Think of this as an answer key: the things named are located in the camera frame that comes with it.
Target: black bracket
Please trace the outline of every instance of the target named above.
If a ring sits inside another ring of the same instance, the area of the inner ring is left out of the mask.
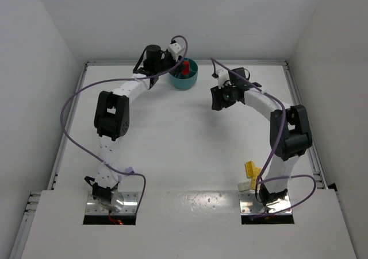
[[[270,144],[274,145],[281,127],[282,111],[276,110],[270,117]],[[295,128],[289,130],[288,124]],[[276,149],[276,156],[288,160],[294,156],[301,156],[312,146],[312,133],[309,127],[308,115],[303,105],[291,106],[286,109],[286,122],[283,126],[280,142]]]
[[[105,204],[110,204],[111,203],[111,198],[112,198],[112,191],[116,188],[110,188],[110,187],[101,187],[98,186],[97,183],[92,183],[94,182],[94,178],[93,177],[85,177],[85,181],[92,186],[92,196],[93,199],[99,199],[101,202],[105,203]]]
[[[244,68],[232,69],[233,72],[239,74],[241,77],[249,80],[250,74],[246,77]],[[243,80],[229,72],[230,84],[224,85],[222,88],[218,86],[211,88],[212,94],[212,110],[220,111],[223,108],[228,108],[234,105],[237,101],[244,103],[244,92],[253,88],[250,84],[245,83]],[[253,82],[253,85],[261,87],[257,82]]]
[[[108,136],[115,141],[116,138],[124,136],[129,128],[129,98],[112,92],[100,92],[94,126],[100,137]]]
[[[143,74],[145,76],[152,76],[156,75],[160,72],[166,71],[176,65],[177,62],[171,55],[171,53],[166,49],[165,51],[161,50],[159,45],[148,45],[143,50],[143,53],[138,59],[137,64],[133,69],[134,74]],[[185,68],[185,65],[182,63],[177,67],[172,74],[177,74],[181,72]],[[158,77],[150,78],[149,80],[149,88],[152,88],[154,84],[158,81]]]

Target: yellow block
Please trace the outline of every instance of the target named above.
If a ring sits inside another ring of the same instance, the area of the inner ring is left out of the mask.
[[[246,172],[247,177],[251,179],[251,188],[255,190],[255,184],[257,181],[257,177],[259,176],[261,169],[257,168],[253,161],[249,161],[246,163]]]
[[[253,161],[248,161],[246,163],[246,172],[247,172],[247,177],[250,179],[251,177],[253,177],[254,173],[253,170],[256,168],[255,164]]]

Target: cable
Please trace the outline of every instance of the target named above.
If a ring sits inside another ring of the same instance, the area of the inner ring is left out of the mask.
[[[138,201],[138,204],[137,204],[137,209],[136,209],[136,212],[135,212],[135,216],[137,216],[137,213],[138,213],[138,209],[140,207],[140,204],[141,204],[141,201],[142,201],[142,198],[143,198],[143,195],[144,195],[144,191],[145,191],[145,185],[146,185],[146,179],[145,179],[145,176],[143,174],[140,174],[140,173],[125,173],[125,172],[121,172],[119,170],[116,170],[114,169],[110,164],[107,164],[106,162],[104,162],[104,160],[102,158],[100,158],[99,156],[97,156],[95,153],[93,153],[92,151],[88,150],[87,148],[85,148],[83,145],[77,143],[70,135],[69,133],[66,131],[65,129],[65,124],[64,124],[64,112],[65,112],[65,109],[67,108],[67,106],[69,105],[69,103],[78,95],[80,94],[82,91],[90,88],[90,87],[93,87],[93,86],[96,86],[96,85],[99,85],[99,84],[103,84],[103,83],[107,83],[107,82],[116,82],[116,81],[134,81],[134,80],[146,80],[146,79],[151,79],[151,78],[157,78],[159,76],[162,76],[164,74],[167,74],[167,73],[170,73],[171,71],[175,70],[183,61],[184,61],[184,58],[188,52],[188,42],[187,42],[187,39],[184,37],[184,36],[181,36],[181,35],[176,35],[174,36],[171,41],[174,41],[174,39],[176,38],[181,38],[184,42],[185,42],[185,51],[184,51],[184,54],[183,54],[183,57],[179,60],[179,62],[176,63],[176,65],[174,65],[172,68],[168,69],[167,71],[164,71],[164,72],[161,72],[159,74],[156,74],[156,75],[152,75],[152,76],[146,76],[146,77],[141,77],[141,78],[119,78],[119,79],[108,79],[108,80],[102,80],[102,81],[98,81],[98,82],[95,82],[95,83],[92,83],[92,84],[89,84],[88,86],[86,87],[83,87],[81,89],[79,89],[78,91],[76,91],[73,95],[71,95],[65,102],[65,104],[63,105],[62,107],[62,111],[60,113],[60,125],[62,127],[62,130],[63,130],[63,134],[74,144],[76,145],[77,147],[81,148],[83,151],[85,151],[86,153],[90,154],[91,156],[93,156],[95,159],[97,159],[98,161],[100,161],[101,163],[103,163],[106,167],[108,167],[110,170],[114,171],[115,173],[118,173],[118,174],[122,174],[122,175],[125,175],[125,176],[139,176],[139,177],[142,177],[143,178],[143,188],[142,188],[142,194],[139,198],[139,201]]]
[[[287,210],[290,210],[290,209],[293,209],[295,207],[297,207],[298,205],[302,204],[303,202],[305,202],[306,200],[308,200],[316,191],[317,189],[317,182],[315,180],[314,177],[310,176],[310,175],[295,175],[295,176],[291,176],[292,179],[296,179],[298,177],[308,177],[310,179],[313,180],[313,189],[312,191],[309,193],[309,195],[307,197],[305,197],[303,200],[301,200],[300,202],[297,202],[296,204],[293,204],[292,206],[290,207],[287,207],[283,210],[279,210],[279,211],[276,211],[276,212],[272,212],[272,213],[268,213],[268,214],[259,214],[259,215],[255,215],[253,216],[253,219],[257,219],[257,218],[265,218],[265,217],[269,217],[269,216],[273,216],[273,215],[277,215],[281,212],[284,212],[284,211],[287,211]],[[287,176],[282,176],[282,177],[272,177],[271,179],[268,179],[267,181],[272,181],[272,180],[281,180],[281,179],[288,179],[289,177]]]
[[[264,183],[267,183],[268,181],[273,181],[273,180],[281,180],[281,179],[289,179],[289,177],[287,176],[281,176],[281,177],[272,177],[270,179],[267,179],[267,180],[262,180],[262,175],[264,174],[264,172],[266,171],[267,167],[269,166],[269,163],[273,157],[273,155],[275,154],[275,151],[277,149],[277,146],[280,142],[280,139],[281,139],[281,135],[282,135],[282,131],[283,131],[283,127],[284,127],[284,124],[286,122],[286,109],[285,109],[285,106],[283,105],[283,103],[277,99],[276,97],[266,93],[266,92],[263,92],[261,88],[257,87],[256,85],[252,84],[251,82],[249,82],[247,79],[243,78],[242,76],[240,76],[239,74],[233,72],[231,69],[229,69],[228,67],[224,66],[223,64],[221,64],[220,62],[218,62],[217,60],[215,60],[214,58],[211,58],[211,61],[212,61],[212,64],[213,64],[213,69],[214,69],[214,72],[216,73],[216,65],[215,64],[218,64],[219,66],[221,66],[222,68],[224,68],[225,70],[227,70],[228,72],[230,72],[231,74],[237,76],[238,78],[240,78],[241,80],[243,80],[244,82],[246,82],[248,85],[252,86],[253,88],[255,88],[256,90],[258,90],[259,92],[262,92],[265,96],[267,96],[268,98],[276,101],[280,106],[281,106],[281,109],[282,109],[282,119],[281,119],[281,124],[280,124],[280,129],[278,131],[278,134],[277,134],[277,138],[275,140],[275,143],[274,143],[274,146],[272,147],[272,150],[260,172],[260,174],[258,175],[257,177],[257,180],[256,180],[256,189],[255,189],[255,195],[256,195],[256,199],[257,199],[257,185],[258,184],[264,184]],[[286,209],[283,209],[283,210],[280,210],[280,211],[277,211],[277,212],[273,212],[273,213],[269,213],[269,214],[260,214],[260,215],[256,215],[254,216],[254,218],[260,218],[260,217],[268,217],[268,216],[272,216],[272,215],[275,215],[275,214],[278,214],[278,213],[281,213],[281,212],[284,212],[286,210],[289,210],[289,209],[292,209],[296,206],[298,206],[299,204],[302,204],[303,202],[305,202],[306,200],[308,200],[314,193],[315,193],[315,190],[317,188],[317,182],[315,180],[314,177],[310,176],[310,175],[295,175],[295,176],[291,176],[290,178],[292,179],[296,179],[298,177],[308,177],[310,179],[313,180],[313,190],[312,192],[310,192],[310,194],[304,198],[303,200],[301,200],[300,202],[286,208]]]
[[[111,222],[113,222],[115,225],[117,225],[117,223],[115,222],[115,220],[113,218],[111,218],[111,211],[109,211],[109,220]]]

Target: red wire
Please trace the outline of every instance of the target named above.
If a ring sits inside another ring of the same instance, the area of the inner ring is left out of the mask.
[[[117,225],[116,221],[113,218],[111,218],[111,212],[109,212],[109,220],[112,221],[115,225]]]

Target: red object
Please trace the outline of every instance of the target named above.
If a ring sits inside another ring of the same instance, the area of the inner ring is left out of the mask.
[[[185,69],[182,71],[182,74],[185,76],[189,74],[190,65],[189,65],[189,61],[184,61],[183,63],[185,65]]]

